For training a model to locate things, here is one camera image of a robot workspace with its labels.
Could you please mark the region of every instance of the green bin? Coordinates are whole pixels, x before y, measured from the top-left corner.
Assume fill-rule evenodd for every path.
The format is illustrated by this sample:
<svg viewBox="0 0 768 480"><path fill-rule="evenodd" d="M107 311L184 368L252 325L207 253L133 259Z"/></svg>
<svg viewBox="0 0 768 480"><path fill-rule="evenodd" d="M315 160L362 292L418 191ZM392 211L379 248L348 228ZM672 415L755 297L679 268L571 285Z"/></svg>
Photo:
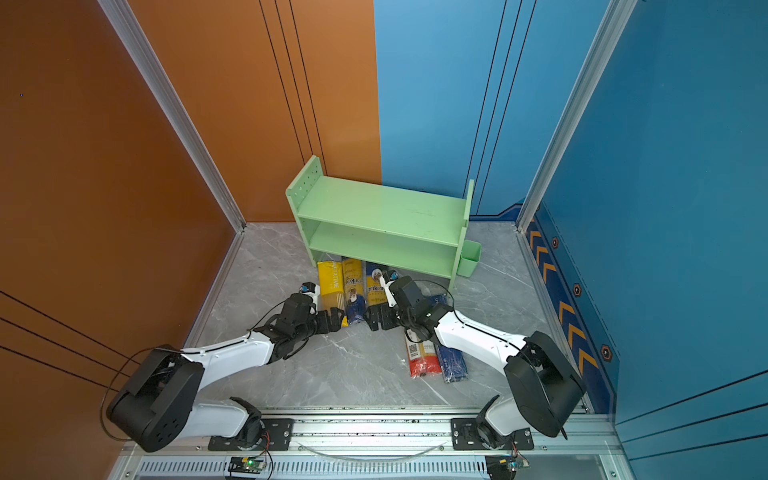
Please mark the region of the green bin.
<svg viewBox="0 0 768 480"><path fill-rule="evenodd" d="M472 276L475 268L480 263L480 253L482 245L471 240L464 240L462 247L462 257L458 260L458 269L456 273L461 276Z"/></svg>

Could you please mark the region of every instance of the floor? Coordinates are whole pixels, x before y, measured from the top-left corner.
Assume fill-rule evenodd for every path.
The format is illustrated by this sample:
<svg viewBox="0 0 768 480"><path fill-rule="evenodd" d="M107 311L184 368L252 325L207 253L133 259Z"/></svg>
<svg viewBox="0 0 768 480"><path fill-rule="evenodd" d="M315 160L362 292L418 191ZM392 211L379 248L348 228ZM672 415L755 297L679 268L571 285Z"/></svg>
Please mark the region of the floor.
<svg viewBox="0 0 768 480"><path fill-rule="evenodd" d="M511 223L470 223L466 238L482 243L482 261L472 277L456 279L455 307L474 320L511 333L528 335L538 329L552 335L513 229ZM422 273L411 275L448 284ZM317 269L296 224L250 223L198 346L242 335L306 281L317 282ZM427 283L422 290L441 293ZM492 396L509 393L500 372L470 356L465 359L469 376L464 382L448 384L442 376L411 379L403 330L371 332L359 323L315 335L294 358L239 372L206 387L199 397L239 396L268 408L478 408Z"/></svg>

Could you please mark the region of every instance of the wall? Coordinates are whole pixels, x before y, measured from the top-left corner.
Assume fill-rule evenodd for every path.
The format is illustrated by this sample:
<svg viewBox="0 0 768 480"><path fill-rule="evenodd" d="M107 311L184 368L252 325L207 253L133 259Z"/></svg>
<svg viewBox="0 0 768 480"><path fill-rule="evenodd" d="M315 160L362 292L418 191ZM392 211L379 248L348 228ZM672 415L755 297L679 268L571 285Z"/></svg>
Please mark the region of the wall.
<svg viewBox="0 0 768 480"><path fill-rule="evenodd" d="M182 344L233 231L97 2L3 2L0 58L3 473L104 478L106 384Z"/></svg>
<svg viewBox="0 0 768 480"><path fill-rule="evenodd" d="M638 2L545 195L621 358L639 480L764 476L766 14Z"/></svg>
<svg viewBox="0 0 768 480"><path fill-rule="evenodd" d="M607 4L130 0L248 221L293 220L284 191L311 154L454 197L477 179L472 213L496 218L528 192Z"/></svg>
<svg viewBox="0 0 768 480"><path fill-rule="evenodd" d="M247 221L293 221L313 154L381 183L371 1L130 5Z"/></svg>

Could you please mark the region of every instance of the shelf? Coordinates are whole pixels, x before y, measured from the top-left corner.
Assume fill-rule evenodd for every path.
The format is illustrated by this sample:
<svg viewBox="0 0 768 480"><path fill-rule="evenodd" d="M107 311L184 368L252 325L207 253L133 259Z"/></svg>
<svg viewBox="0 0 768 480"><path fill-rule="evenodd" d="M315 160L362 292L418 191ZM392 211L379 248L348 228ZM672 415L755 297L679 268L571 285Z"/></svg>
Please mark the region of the shelf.
<svg viewBox="0 0 768 480"><path fill-rule="evenodd" d="M461 198L319 177L296 213L309 220L458 247L466 203Z"/></svg>
<svg viewBox="0 0 768 480"><path fill-rule="evenodd" d="M311 250L383 263L451 278L456 247L393 237L335 223L321 223L309 239Z"/></svg>

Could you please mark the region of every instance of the green shelf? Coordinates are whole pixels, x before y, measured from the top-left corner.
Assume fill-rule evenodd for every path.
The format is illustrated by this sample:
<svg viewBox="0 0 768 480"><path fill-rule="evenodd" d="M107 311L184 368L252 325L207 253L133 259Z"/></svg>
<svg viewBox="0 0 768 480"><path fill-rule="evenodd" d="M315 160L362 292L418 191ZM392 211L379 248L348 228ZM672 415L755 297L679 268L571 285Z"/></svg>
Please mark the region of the green shelf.
<svg viewBox="0 0 768 480"><path fill-rule="evenodd" d="M451 280L469 222L467 198L326 177L313 156L286 190L307 253L383 263Z"/></svg>

